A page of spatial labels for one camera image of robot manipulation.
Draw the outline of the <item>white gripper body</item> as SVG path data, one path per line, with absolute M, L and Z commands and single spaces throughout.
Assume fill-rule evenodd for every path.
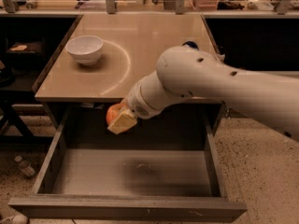
M 137 82 L 125 96 L 123 101 L 131 111 L 140 119 L 151 119 L 157 116 L 159 112 L 150 107 L 142 96 L 141 83 Z

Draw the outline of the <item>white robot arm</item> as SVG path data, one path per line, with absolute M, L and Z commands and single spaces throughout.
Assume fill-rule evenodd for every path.
M 188 46 L 163 52 L 156 70 L 107 111 L 107 128 L 128 131 L 139 119 L 159 115 L 194 97 L 221 102 L 261 124 L 299 141 L 299 79 L 246 71 Z

